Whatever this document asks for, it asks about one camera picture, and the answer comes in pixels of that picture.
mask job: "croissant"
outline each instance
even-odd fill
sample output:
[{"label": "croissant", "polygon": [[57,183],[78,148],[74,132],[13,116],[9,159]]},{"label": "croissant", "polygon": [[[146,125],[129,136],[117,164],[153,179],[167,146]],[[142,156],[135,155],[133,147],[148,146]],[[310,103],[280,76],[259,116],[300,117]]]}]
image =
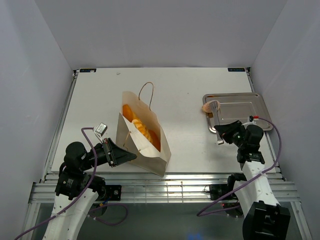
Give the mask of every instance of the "croissant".
[{"label": "croissant", "polygon": [[161,143],[158,136],[152,130],[148,130],[147,126],[138,118],[138,116],[131,110],[128,104],[122,106],[122,115],[131,123],[134,124],[135,128],[139,130],[143,136],[148,139],[150,143],[160,152]]}]

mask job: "gray floor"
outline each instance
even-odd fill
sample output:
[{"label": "gray floor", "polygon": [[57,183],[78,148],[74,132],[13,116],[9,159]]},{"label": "gray floor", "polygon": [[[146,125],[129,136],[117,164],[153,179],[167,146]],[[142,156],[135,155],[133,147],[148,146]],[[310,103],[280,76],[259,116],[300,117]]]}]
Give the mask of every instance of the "gray floor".
[{"label": "gray floor", "polygon": [[[78,240],[243,240],[243,218],[225,215],[197,217],[203,203],[127,204],[129,215],[118,226],[106,226],[87,218],[80,230]],[[302,240],[290,203],[282,203],[290,209],[291,220],[287,240]],[[42,203],[37,223],[51,215],[53,204]],[[116,222],[124,215],[120,206],[110,206],[102,216]],[[47,226],[34,231],[32,239],[41,240]]]}]

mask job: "paper bag handle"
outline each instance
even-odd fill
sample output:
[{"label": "paper bag handle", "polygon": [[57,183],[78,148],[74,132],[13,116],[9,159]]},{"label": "paper bag handle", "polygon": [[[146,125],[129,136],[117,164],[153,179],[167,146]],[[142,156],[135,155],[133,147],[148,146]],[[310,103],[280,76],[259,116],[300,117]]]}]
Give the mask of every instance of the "paper bag handle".
[{"label": "paper bag handle", "polygon": [[150,103],[149,103],[149,110],[151,111],[151,102],[152,102],[152,98],[153,98],[153,96],[154,96],[154,90],[155,90],[155,85],[154,85],[153,82],[148,81],[148,82],[146,82],[146,83],[142,86],[142,88],[140,89],[139,95],[138,95],[138,99],[139,99],[139,101],[140,101],[141,91],[142,91],[142,89],[144,89],[145,85],[147,85],[147,84],[152,84],[152,94],[151,94]]}]

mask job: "robotic arm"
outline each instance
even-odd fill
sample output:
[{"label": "robotic arm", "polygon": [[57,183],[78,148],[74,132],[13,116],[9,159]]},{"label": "robotic arm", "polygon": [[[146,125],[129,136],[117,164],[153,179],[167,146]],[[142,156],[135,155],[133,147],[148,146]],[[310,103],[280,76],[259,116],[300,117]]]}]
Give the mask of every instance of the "robotic arm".
[{"label": "robotic arm", "polygon": [[263,129],[252,124],[245,128],[240,121],[215,125],[214,128],[228,144],[238,147],[237,161],[243,173],[235,173],[228,178],[227,191],[235,190],[252,180],[235,192],[245,217],[242,226],[244,240],[285,240],[290,212],[280,206],[266,174],[262,174],[265,161],[259,148]]},{"label": "robotic arm", "polygon": [[[104,139],[95,147],[97,165],[108,163],[110,167],[116,167],[137,156],[116,146],[110,138]],[[93,151],[86,151],[81,142],[72,142],[65,150],[64,163],[60,167],[58,183],[55,188],[55,198],[52,216],[56,216],[62,209],[67,207],[88,184],[91,175],[85,171],[94,166],[95,157]],[[87,217],[90,207],[96,200],[111,198],[109,200],[120,200],[121,186],[106,186],[105,179],[94,176],[91,184],[82,196],[69,209],[51,220],[46,229],[44,240],[76,240],[80,228]]]}]

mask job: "black label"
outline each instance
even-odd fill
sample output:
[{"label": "black label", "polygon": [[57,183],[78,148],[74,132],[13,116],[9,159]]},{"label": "black label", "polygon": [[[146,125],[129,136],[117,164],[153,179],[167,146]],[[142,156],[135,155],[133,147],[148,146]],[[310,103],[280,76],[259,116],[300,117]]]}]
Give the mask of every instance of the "black label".
[{"label": "black label", "polygon": [[245,72],[246,70],[242,67],[228,67],[228,72]]},{"label": "black label", "polygon": [[80,73],[95,73],[97,71],[96,68],[81,68]]}]

